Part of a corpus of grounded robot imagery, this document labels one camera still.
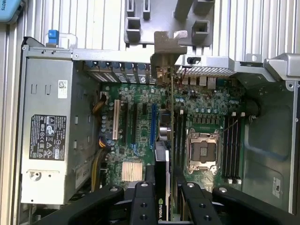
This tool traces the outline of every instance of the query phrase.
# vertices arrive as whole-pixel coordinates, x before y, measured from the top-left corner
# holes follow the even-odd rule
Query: power supply label
[[[66,116],[31,118],[29,159],[65,160]]]

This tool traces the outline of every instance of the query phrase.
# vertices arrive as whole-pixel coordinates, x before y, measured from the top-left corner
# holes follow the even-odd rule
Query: metal case panel
[[[59,98],[59,80],[67,81],[66,98]],[[98,84],[80,74],[70,60],[27,60],[22,203],[64,204],[89,177],[97,137],[90,100],[97,89]],[[64,160],[29,158],[31,118],[34,115],[66,116]]]

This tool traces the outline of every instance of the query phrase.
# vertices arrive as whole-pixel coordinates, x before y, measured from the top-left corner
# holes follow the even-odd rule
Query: pcie slot
[[[187,127],[187,114],[182,115],[182,126],[181,126],[181,146],[180,146],[180,153],[181,153],[181,160],[180,160],[180,168],[183,170],[184,168],[184,152],[186,146],[186,127]]]
[[[114,111],[113,111],[113,127],[112,127],[113,140],[117,140],[119,137],[119,117],[120,117],[120,100],[115,100]]]
[[[131,136],[131,143],[135,145],[136,140],[136,124],[137,124],[137,103],[133,104],[133,117],[132,117],[132,136]]]
[[[152,104],[152,112],[151,112],[151,133],[150,133],[150,148],[153,149],[155,137],[156,137],[156,114],[157,114],[157,106],[156,104]]]
[[[124,143],[127,145],[127,132],[128,132],[128,103],[124,103],[124,118],[125,118],[125,126],[124,126],[124,137],[123,137],[123,141]]]

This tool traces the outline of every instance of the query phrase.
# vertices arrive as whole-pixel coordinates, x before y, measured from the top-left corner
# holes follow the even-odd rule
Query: blue object
[[[120,63],[118,63],[118,62],[112,62],[112,67],[114,69],[118,69],[118,68],[120,68]]]
[[[60,42],[60,32],[58,30],[49,30],[48,39],[50,44],[58,45]]]
[[[23,10],[22,0],[2,0],[0,1],[0,23],[14,23]]]
[[[145,64],[138,64],[137,67],[139,68],[139,70],[144,70],[146,68]]]
[[[100,68],[106,68],[106,62],[99,62]]]
[[[130,62],[125,62],[125,68],[128,69],[128,70],[132,69],[132,68],[133,68],[133,67],[132,67],[132,63],[130,63]]]

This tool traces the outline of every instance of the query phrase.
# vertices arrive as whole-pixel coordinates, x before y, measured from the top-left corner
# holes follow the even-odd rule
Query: barcode sticker
[[[68,81],[58,80],[58,98],[68,97]]]

